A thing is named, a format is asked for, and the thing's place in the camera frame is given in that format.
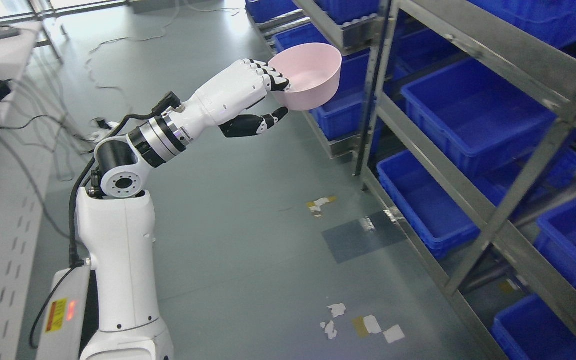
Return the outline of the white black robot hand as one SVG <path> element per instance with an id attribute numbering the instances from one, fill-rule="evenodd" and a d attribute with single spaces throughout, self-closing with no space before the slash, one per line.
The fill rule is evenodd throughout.
<path id="1" fill-rule="evenodd" d="M 190 142 L 196 141 L 204 130 L 224 125 L 271 92 L 288 88 L 290 80 L 268 63 L 240 59 L 201 85 L 171 119 Z"/>

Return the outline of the grey robot base box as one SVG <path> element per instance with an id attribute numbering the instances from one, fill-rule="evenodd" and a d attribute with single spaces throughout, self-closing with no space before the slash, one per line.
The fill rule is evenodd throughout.
<path id="1" fill-rule="evenodd" d="M 56 289 L 46 306 L 39 328 L 37 360 L 78 360 L 96 330 L 92 313 L 87 313 L 91 269 L 62 269 L 53 278 Z"/>

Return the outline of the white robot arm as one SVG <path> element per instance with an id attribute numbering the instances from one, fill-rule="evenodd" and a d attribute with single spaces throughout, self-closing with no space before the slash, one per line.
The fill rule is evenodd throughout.
<path id="1" fill-rule="evenodd" d="M 73 190 L 73 231 L 96 276 L 98 326 L 82 360 L 173 360 L 169 327 L 159 309 L 154 275 L 151 170 L 180 155 L 195 139 L 169 112 L 151 116 L 122 136 L 103 139 Z"/>

